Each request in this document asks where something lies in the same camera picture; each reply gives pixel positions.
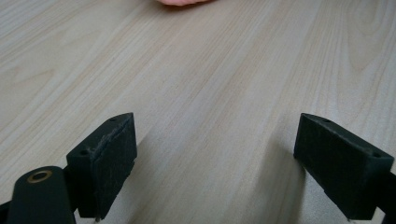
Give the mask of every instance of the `black clamp jaw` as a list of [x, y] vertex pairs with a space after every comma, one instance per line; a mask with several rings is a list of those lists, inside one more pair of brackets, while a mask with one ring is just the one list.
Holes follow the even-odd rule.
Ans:
[[0, 205], [0, 223], [76, 223], [103, 219], [134, 167], [134, 115], [108, 119], [67, 156], [61, 169], [46, 166], [21, 176], [12, 200]]
[[328, 119], [302, 114], [294, 158], [348, 219], [371, 220], [379, 207], [383, 223], [396, 223], [394, 159], [386, 152]]

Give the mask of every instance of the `black rubber pad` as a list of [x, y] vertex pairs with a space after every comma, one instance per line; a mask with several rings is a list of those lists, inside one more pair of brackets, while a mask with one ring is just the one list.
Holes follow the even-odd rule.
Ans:
[[137, 156], [132, 113], [108, 119], [67, 154], [81, 217], [105, 218]]

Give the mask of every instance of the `light wood grain surface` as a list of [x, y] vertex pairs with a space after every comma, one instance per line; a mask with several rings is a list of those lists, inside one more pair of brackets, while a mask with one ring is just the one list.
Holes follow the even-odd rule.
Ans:
[[0, 1], [0, 203], [134, 112], [136, 165], [101, 223], [348, 223], [293, 159], [297, 125], [332, 119], [396, 156], [395, 15], [394, 0]]

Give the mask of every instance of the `screw hole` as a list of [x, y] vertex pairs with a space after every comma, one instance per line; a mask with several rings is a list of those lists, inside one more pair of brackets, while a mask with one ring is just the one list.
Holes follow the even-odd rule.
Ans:
[[51, 175], [52, 175], [52, 171], [50, 171], [50, 170], [39, 171], [39, 172], [36, 172], [36, 173], [30, 175], [27, 178], [27, 182], [29, 182], [31, 184], [39, 183], [41, 181], [48, 179]]
[[86, 156], [86, 155], [88, 155], [88, 151], [84, 149], [84, 150], [80, 151], [79, 154], [82, 156]]

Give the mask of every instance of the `pink object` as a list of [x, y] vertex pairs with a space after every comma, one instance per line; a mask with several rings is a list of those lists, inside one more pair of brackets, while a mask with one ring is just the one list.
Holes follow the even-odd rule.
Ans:
[[189, 4], [199, 3], [199, 2], [206, 2], [209, 0], [158, 0], [159, 2], [168, 5], [168, 6], [186, 6]]

